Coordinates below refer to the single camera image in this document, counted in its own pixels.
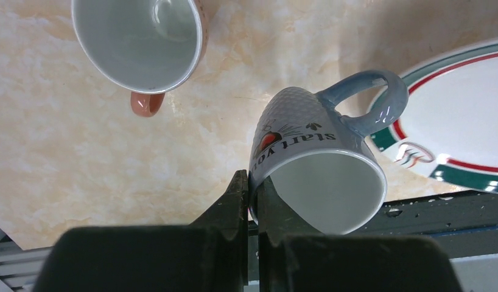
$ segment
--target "oval plate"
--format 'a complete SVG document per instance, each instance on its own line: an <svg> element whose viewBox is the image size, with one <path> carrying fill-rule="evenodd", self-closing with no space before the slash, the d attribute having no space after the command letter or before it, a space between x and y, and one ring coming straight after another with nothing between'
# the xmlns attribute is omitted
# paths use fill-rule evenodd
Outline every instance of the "oval plate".
<svg viewBox="0 0 498 292"><path fill-rule="evenodd" d="M409 103L393 125L371 135L376 147L419 175L498 193L498 39L436 57L401 76Z"/></svg>

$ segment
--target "beige marble surface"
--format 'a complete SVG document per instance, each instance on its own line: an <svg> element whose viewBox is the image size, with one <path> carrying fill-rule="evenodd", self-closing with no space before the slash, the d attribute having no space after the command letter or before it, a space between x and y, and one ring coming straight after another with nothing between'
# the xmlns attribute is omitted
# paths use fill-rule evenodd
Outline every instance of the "beige marble surface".
<svg viewBox="0 0 498 292"><path fill-rule="evenodd" d="M142 119L86 59L70 0L0 0L0 227L22 248L79 225L188 223L247 168L258 117L280 89L400 73L498 36L498 0L203 3L204 60ZM372 94L338 109L362 114ZM458 190L377 159L388 200Z"/></svg>

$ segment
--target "plate rim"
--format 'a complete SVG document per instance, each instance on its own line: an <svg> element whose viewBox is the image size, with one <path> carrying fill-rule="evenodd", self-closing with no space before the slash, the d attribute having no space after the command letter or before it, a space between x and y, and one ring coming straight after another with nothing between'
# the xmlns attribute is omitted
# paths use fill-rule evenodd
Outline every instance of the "plate rim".
<svg viewBox="0 0 498 292"><path fill-rule="evenodd" d="M418 63L416 66L409 68L408 70L401 73L399 76L405 81L409 92L416 90L423 83L427 77L435 78L436 76L446 72L451 71L451 67L460 65L465 66L466 64L475 63L482 60L487 60L489 58L484 58L482 60L476 60L481 57L488 57L498 54L498 38L482 41L479 43L474 43L465 47L460 47L458 49L452 50L450 52L437 55L424 62ZM386 88L382 88L372 99L367 112L374 108L375 104L380 101L383 97L383 93ZM397 130L401 132L399 118L395 123L391 124L389 127L371 134L371 141L373 145L380 151L384 152L386 149L405 141L408 136L397 134ZM399 160L394 160L394 158L389 155L385 155L389 160L393 162L398 162ZM414 166L416 161L412 165L401 165L403 168L409 169ZM436 166L433 168L431 174L427 175L425 173L420 173L416 169L409 169L417 175L432 178L438 181L443 181L446 183L467 187L470 189L485 190L487 192L498 193L498 167L489 167L485 165L471 164L465 161L459 161L452 159L450 157L445 160L437 160Z"/></svg>

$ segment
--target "blue-gray mug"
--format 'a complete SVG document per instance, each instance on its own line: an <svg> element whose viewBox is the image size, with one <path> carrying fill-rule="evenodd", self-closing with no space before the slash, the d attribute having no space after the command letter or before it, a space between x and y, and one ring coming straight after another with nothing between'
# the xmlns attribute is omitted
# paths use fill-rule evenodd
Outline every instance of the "blue-gray mug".
<svg viewBox="0 0 498 292"><path fill-rule="evenodd" d="M341 116L341 101L387 85L386 97L360 117ZM369 221L387 194L385 174L364 141L391 125L409 93L396 74L370 70L318 93L289 87L265 107L254 134L250 211L258 222L255 190L271 177L278 195L325 234L347 234Z"/></svg>

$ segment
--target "cup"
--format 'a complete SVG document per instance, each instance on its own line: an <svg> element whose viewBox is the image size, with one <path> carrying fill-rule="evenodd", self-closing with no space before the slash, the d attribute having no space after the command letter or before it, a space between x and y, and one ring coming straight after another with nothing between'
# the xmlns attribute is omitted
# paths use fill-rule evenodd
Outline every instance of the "cup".
<svg viewBox="0 0 498 292"><path fill-rule="evenodd" d="M341 116L335 107L368 88L387 85L368 114ZM347 234L380 209L387 180L365 136L391 125L407 106L407 87L385 70L354 74L316 94L280 91L265 107L253 140L250 212L258 222L256 188L268 176L285 203L317 230Z"/></svg>
<svg viewBox="0 0 498 292"><path fill-rule="evenodd" d="M72 19L88 58L133 92L140 116L154 115L165 92L183 84L206 52L200 0L72 0Z"/></svg>

